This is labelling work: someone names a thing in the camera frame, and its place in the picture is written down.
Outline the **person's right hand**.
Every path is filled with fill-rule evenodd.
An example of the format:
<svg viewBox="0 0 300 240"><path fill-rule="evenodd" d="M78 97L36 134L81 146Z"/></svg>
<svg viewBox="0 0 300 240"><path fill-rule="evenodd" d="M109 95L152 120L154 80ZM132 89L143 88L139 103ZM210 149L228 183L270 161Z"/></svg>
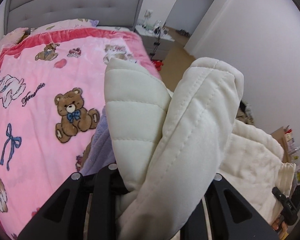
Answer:
<svg viewBox="0 0 300 240"><path fill-rule="evenodd" d="M283 215L279 215L272 223L271 227L276 231L280 238L282 238L288 230L288 225L285 223Z"/></svg>

